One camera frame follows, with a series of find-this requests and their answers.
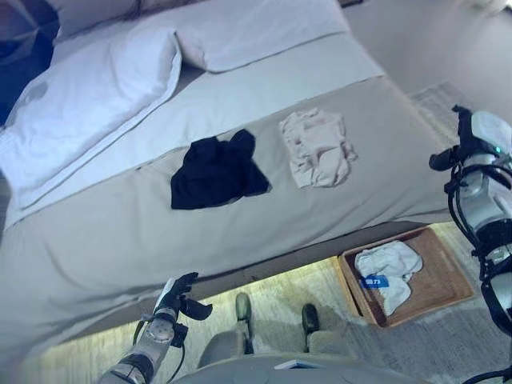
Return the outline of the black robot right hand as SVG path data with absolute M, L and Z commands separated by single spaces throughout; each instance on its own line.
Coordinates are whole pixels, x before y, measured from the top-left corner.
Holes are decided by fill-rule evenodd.
M 452 111 L 458 116 L 459 144 L 432 154 L 429 167 L 444 171 L 478 155 L 491 155 L 495 159 L 511 156 L 511 125 L 484 110 L 472 111 L 455 105 Z

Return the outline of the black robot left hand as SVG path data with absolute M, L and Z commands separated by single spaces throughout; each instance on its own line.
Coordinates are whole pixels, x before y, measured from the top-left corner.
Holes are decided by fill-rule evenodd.
M 213 306 L 203 305 L 186 296 L 197 279 L 198 272 L 185 274 L 177 280 L 169 279 L 158 297 L 153 316 L 156 317 L 160 313 L 173 314 L 174 319 L 177 320 L 179 314 L 184 314 L 193 320 L 206 320 L 211 315 Z

